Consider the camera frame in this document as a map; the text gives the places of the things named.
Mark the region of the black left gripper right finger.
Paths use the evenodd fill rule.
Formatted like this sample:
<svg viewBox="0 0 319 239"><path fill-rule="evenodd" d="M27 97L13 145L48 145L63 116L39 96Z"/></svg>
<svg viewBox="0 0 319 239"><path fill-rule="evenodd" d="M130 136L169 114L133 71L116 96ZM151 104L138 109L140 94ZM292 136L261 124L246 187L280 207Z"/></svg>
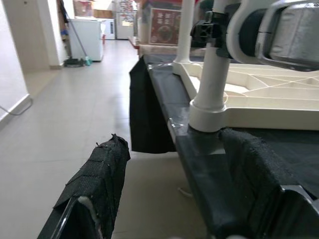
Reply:
<svg viewBox="0 0 319 239"><path fill-rule="evenodd" d="M251 239L314 237L314 133L222 129L227 172Z"/></svg>

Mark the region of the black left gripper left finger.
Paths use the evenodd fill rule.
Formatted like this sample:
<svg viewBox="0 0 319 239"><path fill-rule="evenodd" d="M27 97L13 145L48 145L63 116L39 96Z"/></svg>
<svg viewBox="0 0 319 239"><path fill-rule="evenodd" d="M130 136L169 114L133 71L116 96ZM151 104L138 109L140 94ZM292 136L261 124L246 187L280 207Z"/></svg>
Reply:
<svg viewBox="0 0 319 239"><path fill-rule="evenodd" d="M102 238L110 239L129 160L128 143L112 134L110 140L97 144L89 159L67 182L54 208L76 198L88 209Z"/></svg>

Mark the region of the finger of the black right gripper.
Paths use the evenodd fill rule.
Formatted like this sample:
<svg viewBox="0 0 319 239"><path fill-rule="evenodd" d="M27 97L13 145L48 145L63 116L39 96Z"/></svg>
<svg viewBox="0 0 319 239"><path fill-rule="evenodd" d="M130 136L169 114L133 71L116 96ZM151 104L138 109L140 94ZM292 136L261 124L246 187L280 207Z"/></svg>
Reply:
<svg viewBox="0 0 319 239"><path fill-rule="evenodd" d="M200 20L192 27L190 35L194 41L213 41L216 38L214 26L214 22Z"/></svg>

